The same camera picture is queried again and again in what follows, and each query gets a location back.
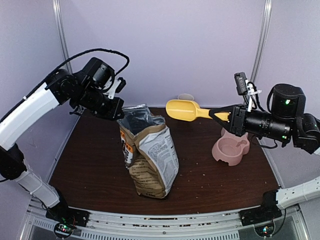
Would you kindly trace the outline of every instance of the white wall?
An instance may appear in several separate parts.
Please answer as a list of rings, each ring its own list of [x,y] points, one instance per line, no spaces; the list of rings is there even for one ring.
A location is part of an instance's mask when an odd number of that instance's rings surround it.
[[[305,111],[320,117],[320,4],[319,1],[273,1],[268,38],[257,77],[261,103],[277,83],[299,86],[306,95]],[[292,144],[267,150],[283,187],[292,187],[320,176],[320,157]],[[312,239],[318,240],[320,200],[301,204]]]
[[[0,116],[62,61],[52,1],[0,1]],[[56,108],[18,140],[26,160],[43,179],[75,123],[69,110],[67,105]],[[30,196],[9,181],[0,183],[0,193],[0,239],[15,240]]]
[[[162,107],[181,93],[202,106],[241,103],[234,73],[251,74],[263,10],[256,0],[61,1],[70,55],[97,47],[127,54],[125,104]],[[94,55],[116,70],[125,62]]]

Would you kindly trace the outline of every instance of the pink pet bowl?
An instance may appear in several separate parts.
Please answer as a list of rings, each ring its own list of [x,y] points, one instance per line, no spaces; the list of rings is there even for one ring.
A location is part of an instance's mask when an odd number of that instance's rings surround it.
[[[238,165],[243,155],[247,154],[250,149],[248,133],[239,137],[222,128],[221,136],[212,148],[212,156],[216,161],[227,162],[229,166]]]

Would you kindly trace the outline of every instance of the plastic scoop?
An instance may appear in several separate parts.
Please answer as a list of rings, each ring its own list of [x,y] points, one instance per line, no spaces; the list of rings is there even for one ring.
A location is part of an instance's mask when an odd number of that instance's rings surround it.
[[[200,108],[195,101],[170,100],[166,103],[165,110],[171,118],[188,122],[197,118],[212,119],[209,116],[210,109]],[[228,121],[229,112],[217,112],[214,115],[222,121]]]

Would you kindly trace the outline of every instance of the brown wooden table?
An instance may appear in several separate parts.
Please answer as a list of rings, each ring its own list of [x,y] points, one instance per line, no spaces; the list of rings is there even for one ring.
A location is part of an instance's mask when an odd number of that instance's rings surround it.
[[[211,155],[221,127],[209,119],[184,122],[169,118],[163,108],[179,158],[179,173],[166,199],[138,196],[125,168],[119,125],[82,116],[53,173],[50,184],[72,207],[123,214],[196,214],[260,205],[264,192],[278,184],[261,148],[250,151],[237,166]]]

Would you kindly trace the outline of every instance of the ventilation grille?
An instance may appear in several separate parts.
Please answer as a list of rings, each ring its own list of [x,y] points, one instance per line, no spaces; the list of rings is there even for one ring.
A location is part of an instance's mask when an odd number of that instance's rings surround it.
[[[35,219],[33,222],[33,225],[43,228],[43,229],[48,229],[48,230],[53,230],[54,229],[54,225],[50,222],[47,221],[43,221],[43,220],[39,220],[39,219]]]
[[[123,237],[116,237],[110,236],[106,234],[99,234],[99,233],[92,233],[92,232],[85,232],[82,231],[81,239],[84,240],[148,240],[148,239],[155,239],[151,238],[123,238]],[[180,238],[180,237],[168,237],[171,240],[239,240],[239,234],[237,231],[229,232],[229,233],[221,233],[221,234],[214,234],[214,236],[207,236],[207,237],[197,237],[197,238]]]

